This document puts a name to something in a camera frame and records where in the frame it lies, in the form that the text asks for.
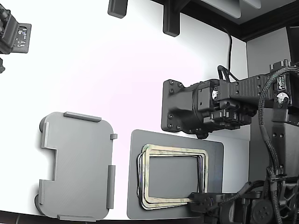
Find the black bracket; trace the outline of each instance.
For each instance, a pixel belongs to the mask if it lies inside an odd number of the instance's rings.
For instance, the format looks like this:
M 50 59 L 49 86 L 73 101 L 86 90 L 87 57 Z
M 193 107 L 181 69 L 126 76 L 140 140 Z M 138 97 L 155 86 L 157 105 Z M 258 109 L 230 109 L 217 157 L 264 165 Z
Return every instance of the black bracket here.
M 109 0 L 108 14 L 122 19 L 127 14 L 128 0 Z
M 180 12 L 190 0 L 166 0 L 164 3 L 163 32 L 178 36 L 180 30 Z
M 179 35 L 180 12 L 191 0 L 165 0 L 163 32 L 170 36 Z M 109 0 L 108 14 L 123 18 L 127 14 L 128 0 Z

